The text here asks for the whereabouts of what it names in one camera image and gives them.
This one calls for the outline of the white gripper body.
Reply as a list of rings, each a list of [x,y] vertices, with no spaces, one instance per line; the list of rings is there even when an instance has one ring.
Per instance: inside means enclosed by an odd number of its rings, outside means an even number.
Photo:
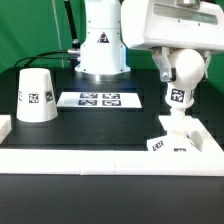
[[[124,0],[121,6],[123,41],[129,49],[190,48],[224,52],[224,11],[184,0]]]

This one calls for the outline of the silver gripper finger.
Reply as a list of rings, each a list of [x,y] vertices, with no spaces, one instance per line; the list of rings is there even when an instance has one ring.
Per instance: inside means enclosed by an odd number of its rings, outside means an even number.
[[[211,52],[210,51],[203,51],[202,52],[202,58],[203,58],[204,63],[205,63],[203,80],[207,80],[208,79],[208,68],[209,68],[209,64],[210,64],[210,61],[211,61]]]
[[[160,72],[162,82],[173,82],[176,79],[176,69],[171,65],[169,55],[168,47],[155,47],[152,51],[152,59]]]

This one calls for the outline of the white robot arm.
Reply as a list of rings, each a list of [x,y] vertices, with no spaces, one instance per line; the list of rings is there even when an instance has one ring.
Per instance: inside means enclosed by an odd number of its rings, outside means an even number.
[[[205,54],[224,51],[224,11],[201,0],[84,0],[86,39],[79,72],[114,75],[127,72],[125,50],[151,50],[160,79],[169,82],[173,49]]]

